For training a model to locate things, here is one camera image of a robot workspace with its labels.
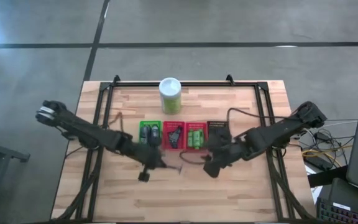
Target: white lid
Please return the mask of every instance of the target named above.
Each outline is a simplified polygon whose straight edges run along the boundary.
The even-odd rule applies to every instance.
[[[179,80],[176,78],[164,78],[159,85],[161,94],[165,96],[175,96],[181,90]]]

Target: desk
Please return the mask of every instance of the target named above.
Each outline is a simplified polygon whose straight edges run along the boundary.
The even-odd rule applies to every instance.
[[[100,82],[84,82],[77,116],[92,122]],[[268,81],[274,113],[291,113],[283,81]],[[156,87],[115,87],[109,119],[121,111],[124,131],[138,140],[141,120],[207,121],[224,120],[230,107],[258,114],[255,92],[246,87],[183,87],[182,110],[178,115],[165,115],[160,107]],[[260,126],[259,118],[233,112],[231,132],[239,134]],[[110,125],[119,129],[118,124]],[[71,142],[68,152],[78,148]],[[180,165],[177,152],[167,152],[168,164]],[[199,155],[191,154],[189,159]],[[52,211],[58,217],[78,193],[83,175],[86,151],[72,154],[63,165],[62,176]],[[290,188],[307,211],[314,215],[313,199],[305,166],[297,147],[288,147],[284,157]],[[265,154],[245,162],[239,161],[223,169],[217,179],[204,173],[202,166],[183,164],[181,174],[171,169],[150,171],[148,183],[138,182],[142,166],[126,157],[104,151],[95,222],[253,222],[276,221],[269,170]],[[283,205],[284,196],[280,198]],[[84,211],[88,210],[88,198]]]

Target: green battery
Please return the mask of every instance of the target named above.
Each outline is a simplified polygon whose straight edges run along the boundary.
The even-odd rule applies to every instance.
[[[193,147],[193,130],[187,132],[187,147]]]
[[[204,131],[202,129],[198,130],[200,132],[200,145],[204,146]]]
[[[193,146],[195,149],[200,149],[201,146],[201,132],[200,131],[193,131]]]

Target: red item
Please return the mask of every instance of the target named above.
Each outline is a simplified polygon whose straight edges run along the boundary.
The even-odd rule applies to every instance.
[[[193,131],[197,131],[199,129],[203,130],[203,132],[204,132],[204,144],[205,144],[205,142],[208,139],[208,128],[206,126],[206,123],[201,123],[201,122],[187,122],[186,123],[185,146],[186,146],[187,151],[189,151],[189,152],[201,152],[201,151],[203,151],[203,149],[206,149],[206,148],[201,147],[200,149],[195,149],[193,147],[188,147],[187,146],[187,135],[188,135],[188,131],[191,130],[191,129]]]
[[[178,139],[178,148],[172,148],[171,144],[169,143],[169,134],[174,132],[178,126],[182,127],[182,131],[180,133],[180,137]],[[183,121],[164,121],[162,123],[162,149],[164,150],[182,150],[185,148],[185,122]]]

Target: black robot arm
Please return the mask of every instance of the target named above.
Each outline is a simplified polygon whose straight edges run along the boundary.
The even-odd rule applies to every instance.
[[[144,171],[139,175],[141,181],[147,182],[149,180],[147,169],[167,167],[157,147],[134,143],[130,134],[102,129],[91,124],[75,116],[61,102],[44,101],[42,106],[35,116],[37,121],[60,130],[64,129],[62,135],[65,138],[71,139],[72,136],[76,136],[80,144],[88,149],[103,146],[108,151],[140,162],[144,165]]]
[[[211,177],[217,177],[219,171],[231,166],[239,159],[251,160],[261,155],[269,147],[285,147],[290,137],[303,129],[319,128],[327,120],[325,115],[312,102],[307,101],[289,117],[267,127],[251,128],[236,136],[234,142],[229,130],[222,130],[218,136],[210,138],[204,170]]]

